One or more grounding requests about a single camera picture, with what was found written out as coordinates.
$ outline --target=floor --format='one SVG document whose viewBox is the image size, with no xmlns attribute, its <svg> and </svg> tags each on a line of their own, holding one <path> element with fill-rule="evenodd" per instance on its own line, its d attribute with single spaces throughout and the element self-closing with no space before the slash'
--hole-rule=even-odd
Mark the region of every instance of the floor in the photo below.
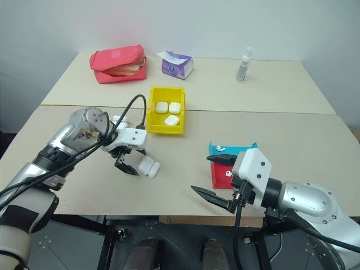
<svg viewBox="0 0 360 270">
<path fill-rule="evenodd" d="M 231 269 L 236 269 L 232 256 L 232 227 L 162 224 L 155 219 L 119 221 L 116 228 L 127 228 L 131 237 L 115 245 L 110 269 L 121 269 L 122 264 L 139 241 L 154 236 L 165 245 L 162 269 L 200 270 L 201 247 L 207 239 L 222 243 Z M 244 228 L 246 234 L 253 228 Z M 50 222 L 43 230 L 31 236 L 30 269 L 66 270 L 96 269 L 104 236 L 82 229 Z M 266 238 L 270 257 L 280 247 L 280 236 Z M 307 237 L 302 231 L 283 234 L 283 248 L 273 260 L 273 269 L 323 269 L 308 249 Z M 239 241 L 240 258 L 244 269 L 259 269 L 254 245 Z"/>
</svg>

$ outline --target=spray bottle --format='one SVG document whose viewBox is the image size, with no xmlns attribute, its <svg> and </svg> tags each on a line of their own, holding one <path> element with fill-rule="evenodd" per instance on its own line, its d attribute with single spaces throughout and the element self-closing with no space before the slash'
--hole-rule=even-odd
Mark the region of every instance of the spray bottle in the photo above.
<svg viewBox="0 0 360 270">
<path fill-rule="evenodd" d="M 242 62 L 241 65 L 238 69 L 237 75 L 236 75 L 236 80 L 238 82 L 242 82 L 244 81 L 245 78 L 245 74 L 249 68 L 249 64 L 251 62 L 251 54 L 253 52 L 253 48 L 252 47 L 248 47 L 246 48 L 246 52 L 245 54 L 242 56 Z"/>
</svg>

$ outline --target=table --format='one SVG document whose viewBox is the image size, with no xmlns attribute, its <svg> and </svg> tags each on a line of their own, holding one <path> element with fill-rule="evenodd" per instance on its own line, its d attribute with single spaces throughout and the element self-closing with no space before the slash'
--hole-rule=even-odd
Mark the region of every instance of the table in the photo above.
<svg viewBox="0 0 360 270">
<path fill-rule="evenodd" d="M 41 106 L 35 110 L 0 160 L 0 189 L 68 122 L 76 106 Z M 110 115 L 122 109 L 102 108 Z M 131 109 L 133 124 L 141 109 Z M 229 212 L 203 200 L 190 185 L 211 188 L 208 144 L 251 145 L 257 142 L 271 161 L 271 176 L 281 181 L 317 182 L 328 187 L 343 211 L 359 216 L 354 202 L 360 190 L 360 145 L 337 115 L 263 112 L 186 111 L 185 134 L 149 134 L 146 150 L 160 161 L 151 179 L 124 174 L 101 150 L 79 163 L 57 192 L 56 214 L 216 215 Z M 128 162 L 139 161 L 134 154 Z M 217 190 L 230 198 L 230 190 Z M 247 206 L 243 216 L 263 210 Z"/>
<path fill-rule="evenodd" d="M 99 84 L 90 55 L 77 55 L 42 105 L 126 107 L 136 94 L 149 99 L 151 86 L 162 85 L 185 87 L 186 110 L 335 113 L 301 62 L 253 61 L 239 83 L 240 60 L 195 58 L 192 74 L 180 80 L 161 72 L 161 58 L 149 56 L 146 80 Z"/>
</svg>

